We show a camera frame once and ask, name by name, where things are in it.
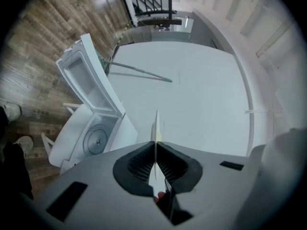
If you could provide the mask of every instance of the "black slot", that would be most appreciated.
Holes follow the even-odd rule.
[[[227,167],[229,169],[237,170],[237,171],[241,171],[244,167],[243,164],[232,163],[232,162],[227,162],[227,161],[221,162],[220,165]]]
[[[64,221],[86,188],[86,184],[74,182],[53,202],[47,212],[56,219]]]
[[[176,196],[170,191],[167,191],[165,195],[159,199],[157,206],[173,225],[178,225],[193,217],[189,212],[180,208]]]

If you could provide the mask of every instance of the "white sneaker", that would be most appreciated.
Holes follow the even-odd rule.
[[[20,137],[14,144],[18,144],[24,151],[24,156],[29,154],[33,148],[33,140],[29,136]]]
[[[8,103],[3,106],[3,110],[8,118],[9,123],[15,121],[21,116],[20,105]]]

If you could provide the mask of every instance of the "black pants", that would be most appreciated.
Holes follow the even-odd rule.
[[[0,139],[3,138],[5,127],[9,124],[7,116],[2,107],[0,107]],[[17,144],[8,142],[3,149],[4,163],[1,165],[1,174],[3,180],[1,184],[7,190],[24,193],[29,198],[33,198],[32,187],[28,171],[24,164],[24,152]]]

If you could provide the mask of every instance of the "wooden floor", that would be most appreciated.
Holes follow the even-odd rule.
[[[122,0],[32,0],[8,35],[1,55],[0,104],[17,103],[23,115],[7,127],[0,145],[32,136],[34,149],[26,166],[34,197],[59,175],[48,162],[40,134],[55,140],[70,116],[62,103],[80,103],[55,61],[85,33],[109,58],[128,22]],[[130,41],[126,35],[121,43]]]

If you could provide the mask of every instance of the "shoe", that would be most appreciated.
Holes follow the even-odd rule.
[[[20,105],[8,103],[3,106],[3,110],[8,118],[9,123],[15,121],[21,116]]]
[[[29,136],[20,137],[14,144],[18,144],[24,151],[24,156],[29,154],[33,148],[33,140]]]

